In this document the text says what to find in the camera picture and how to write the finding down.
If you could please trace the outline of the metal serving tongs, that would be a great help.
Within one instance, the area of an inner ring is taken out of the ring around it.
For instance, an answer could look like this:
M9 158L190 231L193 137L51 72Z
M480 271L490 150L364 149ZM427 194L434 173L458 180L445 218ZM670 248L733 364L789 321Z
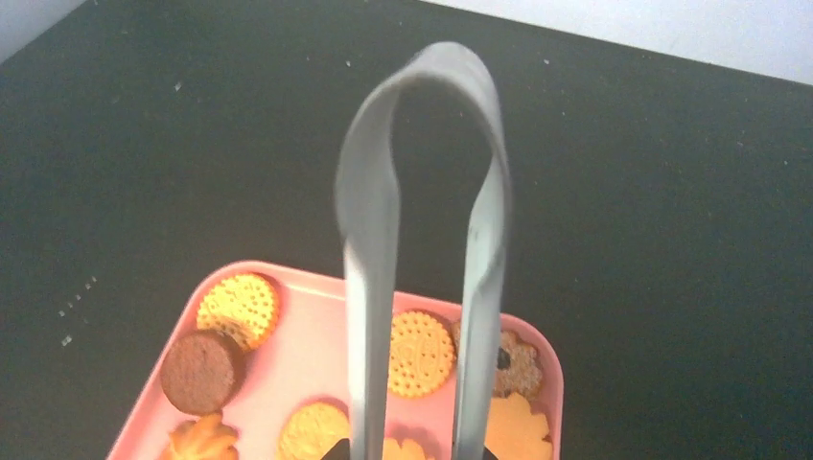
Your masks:
M423 49L367 96L340 150L335 206L344 252L350 453L355 459L378 459L383 453L401 215L391 148L393 115L401 93L427 81L448 86L469 104L492 156L468 226L452 448L456 459L479 459L484 453L500 340L512 182L492 77L472 50L447 41Z

